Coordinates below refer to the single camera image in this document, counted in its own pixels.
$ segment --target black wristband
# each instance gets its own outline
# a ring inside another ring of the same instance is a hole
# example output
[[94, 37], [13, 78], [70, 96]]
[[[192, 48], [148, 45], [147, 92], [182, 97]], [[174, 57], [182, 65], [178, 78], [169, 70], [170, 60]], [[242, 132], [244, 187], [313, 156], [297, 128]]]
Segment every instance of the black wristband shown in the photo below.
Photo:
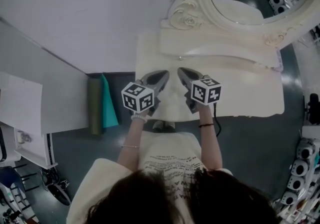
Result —
[[204, 127], [204, 126], [213, 126], [213, 123], [207, 123], [207, 124], [201, 124], [199, 125], [199, 128]]

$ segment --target shoe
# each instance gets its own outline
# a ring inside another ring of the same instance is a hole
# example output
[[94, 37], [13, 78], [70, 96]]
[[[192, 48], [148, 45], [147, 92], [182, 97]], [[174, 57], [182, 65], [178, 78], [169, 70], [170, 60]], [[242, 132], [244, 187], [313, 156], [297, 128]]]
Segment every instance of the shoe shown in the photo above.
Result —
[[174, 122], [165, 122], [165, 127], [172, 127], [173, 129], [176, 129], [176, 124]]
[[159, 130], [162, 130], [163, 128], [164, 128], [164, 122], [160, 120], [156, 121], [152, 127], [152, 129], [159, 129]]

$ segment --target person's right arm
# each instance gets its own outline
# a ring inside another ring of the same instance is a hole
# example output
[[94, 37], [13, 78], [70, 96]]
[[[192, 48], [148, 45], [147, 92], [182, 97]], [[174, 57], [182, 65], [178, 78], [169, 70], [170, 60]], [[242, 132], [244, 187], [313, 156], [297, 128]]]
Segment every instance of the person's right arm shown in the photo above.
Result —
[[[209, 106], [197, 103], [200, 115], [200, 125], [213, 124], [213, 118]], [[213, 125], [202, 126], [201, 131], [201, 161], [207, 169], [222, 168], [222, 156], [219, 143]]]

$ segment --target open drawer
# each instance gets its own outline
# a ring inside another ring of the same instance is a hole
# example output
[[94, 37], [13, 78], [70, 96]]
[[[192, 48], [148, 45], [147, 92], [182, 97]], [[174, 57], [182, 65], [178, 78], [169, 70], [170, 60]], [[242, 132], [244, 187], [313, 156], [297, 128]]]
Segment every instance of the open drawer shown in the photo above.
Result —
[[[21, 143], [22, 133], [29, 136], [30, 142]], [[55, 162], [51, 133], [34, 135], [15, 128], [14, 141], [15, 152], [32, 163], [45, 169], [50, 169], [58, 164]]]

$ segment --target bracelet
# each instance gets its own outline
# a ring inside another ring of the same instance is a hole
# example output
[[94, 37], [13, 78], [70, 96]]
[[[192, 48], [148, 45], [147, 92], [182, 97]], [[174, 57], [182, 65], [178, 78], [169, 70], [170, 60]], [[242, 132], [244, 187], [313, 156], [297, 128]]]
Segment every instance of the bracelet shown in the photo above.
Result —
[[214, 126], [214, 124], [213, 123], [201, 124], [201, 125], [199, 125], [199, 128], [204, 127], [204, 126]]
[[131, 145], [122, 145], [121, 148], [135, 148], [135, 149], [140, 149], [139, 146], [131, 146]]
[[141, 114], [134, 114], [131, 116], [131, 120], [138, 118], [138, 119], [142, 119], [144, 121], [144, 123], [146, 123], [148, 120]]

